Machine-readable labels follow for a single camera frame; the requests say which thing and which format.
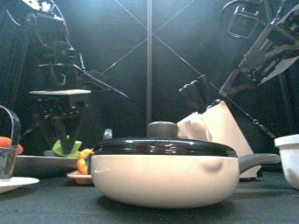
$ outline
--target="small plate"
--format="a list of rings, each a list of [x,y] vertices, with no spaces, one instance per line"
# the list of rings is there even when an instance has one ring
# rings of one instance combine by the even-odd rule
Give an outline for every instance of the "small plate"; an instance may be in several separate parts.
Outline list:
[[[79,171],[74,171],[69,173],[67,177],[70,179],[75,179],[77,183],[81,185],[90,185],[93,184],[93,178],[91,175],[83,175]]]
[[[0,182],[0,193],[6,193],[20,186],[31,185],[39,182],[40,180],[38,178],[11,178],[10,181]]]

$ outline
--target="metal pole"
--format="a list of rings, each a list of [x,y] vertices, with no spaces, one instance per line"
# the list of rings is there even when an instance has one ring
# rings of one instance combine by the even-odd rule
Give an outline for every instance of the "metal pole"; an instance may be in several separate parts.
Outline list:
[[[269,0],[265,0],[265,9],[266,9],[266,23],[271,24],[274,20],[273,9]]]
[[[146,124],[153,121],[153,43],[154,43],[154,27],[153,27],[154,2],[147,0],[147,95],[146,95]]]

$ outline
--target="white cup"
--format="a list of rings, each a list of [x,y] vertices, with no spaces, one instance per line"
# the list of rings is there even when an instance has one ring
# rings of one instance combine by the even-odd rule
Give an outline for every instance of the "white cup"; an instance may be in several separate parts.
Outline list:
[[[275,147],[279,148],[286,181],[299,190],[299,135],[277,138]]]
[[[18,157],[18,145],[22,131],[22,124],[15,112],[0,105],[0,109],[10,115],[12,121],[11,146],[0,147],[0,182],[10,181],[15,172],[15,161]]]

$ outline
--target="pot handle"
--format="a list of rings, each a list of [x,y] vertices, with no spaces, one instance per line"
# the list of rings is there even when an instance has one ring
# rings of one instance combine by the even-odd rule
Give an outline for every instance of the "pot handle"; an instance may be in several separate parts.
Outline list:
[[[105,130],[103,140],[109,140],[113,138],[113,129]]]
[[[242,156],[238,159],[239,174],[257,165],[271,165],[279,162],[281,157],[277,154],[261,153]]]

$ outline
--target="gray tray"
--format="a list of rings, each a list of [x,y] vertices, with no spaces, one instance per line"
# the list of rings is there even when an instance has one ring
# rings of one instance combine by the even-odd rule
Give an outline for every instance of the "gray tray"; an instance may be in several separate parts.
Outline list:
[[[14,175],[32,178],[66,176],[78,170],[77,163],[78,159],[69,157],[18,156]]]

